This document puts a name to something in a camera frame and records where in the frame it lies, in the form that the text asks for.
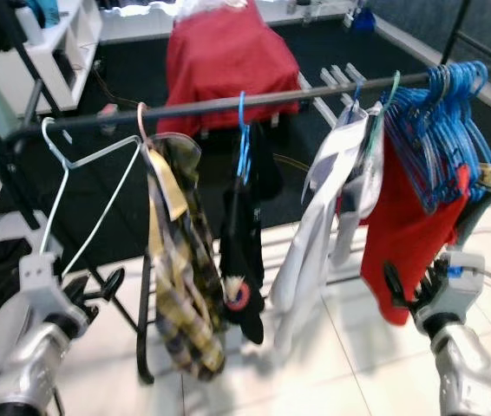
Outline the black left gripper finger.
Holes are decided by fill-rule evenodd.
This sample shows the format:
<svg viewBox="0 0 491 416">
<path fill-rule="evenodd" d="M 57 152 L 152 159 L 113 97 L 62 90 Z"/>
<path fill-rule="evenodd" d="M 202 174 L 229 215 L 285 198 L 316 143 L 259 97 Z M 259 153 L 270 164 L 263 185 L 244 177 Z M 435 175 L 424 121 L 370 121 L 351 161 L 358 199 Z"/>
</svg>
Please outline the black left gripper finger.
<svg viewBox="0 0 491 416">
<path fill-rule="evenodd" d="M 99 293 L 103 301 L 112 302 L 117 297 L 118 290 L 124 282 L 124 277 L 126 277 L 126 270 L 124 270 L 124 267 L 118 267 L 117 270 L 111 272 L 108 277 L 100 282 Z"/>
</svg>

